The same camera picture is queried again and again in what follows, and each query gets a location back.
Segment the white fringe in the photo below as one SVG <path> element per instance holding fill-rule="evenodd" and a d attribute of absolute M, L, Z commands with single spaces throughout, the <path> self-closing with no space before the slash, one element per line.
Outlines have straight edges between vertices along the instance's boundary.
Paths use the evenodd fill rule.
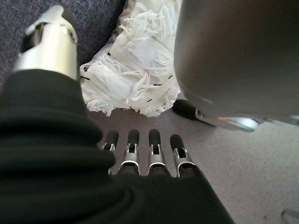
<path fill-rule="evenodd" d="M 111 91 L 111 95 L 116 93 L 114 94 L 115 97 L 120 96 L 119 99 L 114 99 L 108 91 L 107 95 L 112 100 L 127 104 L 128 108 L 131 106 L 130 101 L 131 103 L 135 101 L 135 105 L 139 105 L 135 111 L 139 110 L 141 114 L 147 117 L 159 116 L 171 108 L 180 92 L 176 79 L 172 78 L 173 82 L 171 80 L 167 82 L 167 85 L 171 85 L 168 91 L 159 99 L 155 99 L 155 91 L 151 91 L 150 88 L 155 88 L 159 92 L 160 86 L 154 86 L 154 83 L 150 82 L 150 77 L 168 80 L 171 75 L 175 76 L 173 53 L 168 50 L 166 55 L 163 55 L 163 51 L 160 51 L 161 49 L 158 47 L 159 45 L 164 47 L 163 40 L 166 37 L 175 35 L 178 13 L 175 11 L 174 4 L 170 2 L 163 5 L 158 13 L 152 11 L 141 13 L 134 18 L 125 19 L 126 26 L 119 26 L 130 39 L 123 48 L 124 52 L 133 63 L 143 68 L 147 73 L 143 74 L 140 71 L 122 72 L 121 64 L 118 61 L 108 56 L 104 51 L 100 51 L 103 52 L 102 55 L 97 54 L 90 63 L 80 67 L 81 75 L 90 78 L 85 82 L 100 81 Z M 140 109 L 140 105 L 148 105 L 148 103 L 144 103 L 146 98 L 155 100 L 153 100 L 152 105 Z M 114 109 L 112 104 L 105 102 L 100 97 L 87 102 L 86 106 L 90 111 L 102 111 L 107 116 L 110 116 Z"/>
<path fill-rule="evenodd" d="M 86 107 L 89 111 L 102 111 L 107 115 L 107 117 L 111 115 L 111 112 L 114 109 L 113 105 L 107 104 L 101 99 L 94 99 L 92 101 L 87 102 Z"/>

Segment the white fabric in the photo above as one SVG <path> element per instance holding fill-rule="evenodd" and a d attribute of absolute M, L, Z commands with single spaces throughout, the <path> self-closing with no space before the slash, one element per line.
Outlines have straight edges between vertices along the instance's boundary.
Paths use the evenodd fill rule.
<path fill-rule="evenodd" d="M 114 108 L 132 108 L 156 117 L 172 107 L 180 92 L 173 68 L 180 5 L 181 0 L 127 1 L 107 45 L 80 67 L 88 78 L 81 88 L 90 111 L 110 116 Z"/>

